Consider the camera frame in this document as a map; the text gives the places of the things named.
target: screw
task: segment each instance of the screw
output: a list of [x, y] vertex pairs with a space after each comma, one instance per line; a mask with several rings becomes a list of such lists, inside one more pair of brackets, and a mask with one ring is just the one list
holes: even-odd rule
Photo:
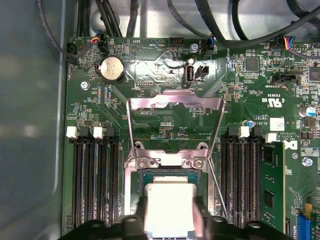
[[196, 53], [196, 52], [198, 52], [198, 51], [199, 51], [199, 45], [196, 44], [196, 43], [192, 43], [192, 44], [190, 45], [190, 52]]
[[222, 216], [214, 216], [212, 220], [218, 223], [222, 223], [225, 219]]
[[140, 159], [138, 160], [138, 166], [139, 166], [139, 168], [145, 169], [145, 168], [148, 166], [148, 162], [149, 162], [148, 158], [146, 158], [146, 157], [140, 158]]
[[303, 158], [303, 160], [302, 160], [302, 165], [305, 166], [305, 167], [311, 167], [313, 163], [314, 163], [314, 162], [313, 162], [312, 159], [309, 158], [309, 157], [305, 157], [305, 158]]
[[202, 169], [204, 166], [204, 161], [202, 161], [201, 159], [196, 159], [196, 160], [194, 160], [193, 165], [197, 169]]
[[256, 222], [249, 222], [248, 225], [253, 229], [259, 229], [260, 225]]
[[87, 91], [89, 89], [89, 87], [90, 87], [90, 84], [87, 81], [83, 81], [80, 84], [80, 87], [81, 87], [82, 90]]

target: surface-mount component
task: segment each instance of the surface-mount component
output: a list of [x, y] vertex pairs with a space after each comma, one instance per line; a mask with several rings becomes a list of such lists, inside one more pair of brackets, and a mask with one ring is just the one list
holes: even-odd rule
[[309, 68], [309, 81], [310, 82], [320, 82], [320, 67], [310, 67]]
[[259, 70], [259, 59], [257, 58], [246, 58], [245, 59], [245, 70], [250, 72], [258, 72]]
[[303, 120], [303, 126], [305, 128], [313, 128], [313, 127], [317, 126], [317, 119], [315, 119], [315, 118], [305, 118]]
[[109, 84], [117, 84], [125, 78], [125, 65], [115, 56], [109, 56], [95, 66], [96, 72]]

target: white label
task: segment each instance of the white label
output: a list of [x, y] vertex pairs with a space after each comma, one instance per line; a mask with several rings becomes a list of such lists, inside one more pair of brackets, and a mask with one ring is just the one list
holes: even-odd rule
[[285, 119], [283, 117], [270, 117], [270, 131], [284, 131]]

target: capacitor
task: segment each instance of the capacitor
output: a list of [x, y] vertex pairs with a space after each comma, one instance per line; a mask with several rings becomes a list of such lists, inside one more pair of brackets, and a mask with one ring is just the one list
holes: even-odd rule
[[312, 159], [309, 157], [304, 157], [302, 159], [302, 165], [305, 167], [311, 167], [313, 163], [314, 163], [314, 161], [312, 161]]
[[242, 122], [242, 126], [247, 126], [249, 127], [250, 129], [252, 129], [254, 126], [255, 126], [255, 122], [254, 121], [251, 121], [251, 120], [244, 120]]
[[314, 117], [316, 115], [316, 109], [312, 106], [302, 107], [299, 110], [299, 115], [303, 118]]
[[125, 78], [125, 65], [115, 56], [109, 56], [95, 66], [97, 74], [109, 84], [117, 84]]

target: memory chip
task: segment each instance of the memory chip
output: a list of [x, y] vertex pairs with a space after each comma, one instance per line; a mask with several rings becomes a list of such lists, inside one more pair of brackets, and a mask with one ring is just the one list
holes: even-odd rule
[[274, 194], [264, 190], [264, 203], [269, 206], [270, 208], [274, 208]]
[[246, 58], [245, 59], [245, 70], [251, 72], [258, 72], [259, 60], [257, 58]]
[[269, 147], [264, 149], [264, 160], [270, 164], [274, 163], [274, 151]]
[[309, 68], [309, 81], [320, 82], [320, 67]]

